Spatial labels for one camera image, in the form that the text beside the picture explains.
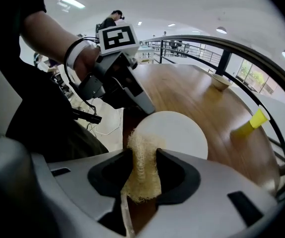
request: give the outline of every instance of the white ceiling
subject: white ceiling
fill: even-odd
[[[202,34],[252,47],[285,69],[281,55],[285,20],[269,0],[77,0],[86,7],[72,6],[69,13],[63,12],[57,1],[45,0],[48,14],[75,34],[92,32],[111,11],[120,9],[141,36],[159,36],[163,31],[192,34],[200,29]],[[168,28],[170,23],[176,26]],[[227,29],[226,35],[216,31],[219,26]]]

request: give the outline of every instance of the black railing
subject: black railing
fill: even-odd
[[[225,71],[231,54],[236,54],[256,65],[258,68],[267,73],[269,77],[271,77],[285,91],[285,71],[266,56],[239,43],[216,37],[199,35],[166,36],[146,41],[150,47],[154,48],[154,53],[159,56],[159,61],[156,60],[158,63],[162,63],[162,59],[166,59],[169,62],[174,63],[174,61],[171,61],[169,58],[167,58],[168,56],[188,57],[200,61],[201,63],[206,64],[215,70],[216,74],[229,78],[243,91],[245,91],[245,93],[248,94],[257,105],[263,106],[266,110],[267,108],[246,85]],[[223,53],[220,56],[219,54],[213,53],[206,49],[190,45],[189,43],[207,44],[210,46],[218,47],[220,49],[223,49]],[[270,117],[270,124],[279,139],[279,145],[281,146],[285,156],[284,137],[275,120],[271,115]]]
[[[154,54],[160,56],[161,50],[163,50],[163,57],[189,57],[193,59],[201,59],[212,65],[218,66],[221,55],[212,52],[207,49],[200,48],[198,46],[191,45],[189,43],[179,43],[174,41],[161,41],[148,42],[148,46],[154,48]]]

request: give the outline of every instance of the table surface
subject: table surface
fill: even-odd
[[[199,125],[208,141],[208,160],[234,168],[275,194],[279,168],[264,130],[256,129],[245,138],[230,136],[232,130],[251,118],[247,106],[230,89],[219,92],[211,86],[210,75],[194,65],[144,64],[134,74],[149,94],[156,112],[179,112]],[[128,135],[144,117],[138,110],[124,110],[124,146]]]

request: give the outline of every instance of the sponge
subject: sponge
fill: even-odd
[[[165,141],[154,135],[142,135],[134,131],[128,138],[127,147],[133,152],[133,170],[121,193],[136,203],[159,196],[161,184],[156,150],[165,148]]]

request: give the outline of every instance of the wrist strap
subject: wrist strap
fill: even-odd
[[[85,49],[88,46],[90,46],[90,43],[83,41],[83,42],[80,42],[79,44],[77,44],[72,49],[72,51],[68,57],[68,67],[70,67],[71,69],[74,69],[74,62],[75,62],[77,56],[79,55],[79,53],[81,53],[81,51],[83,49]]]

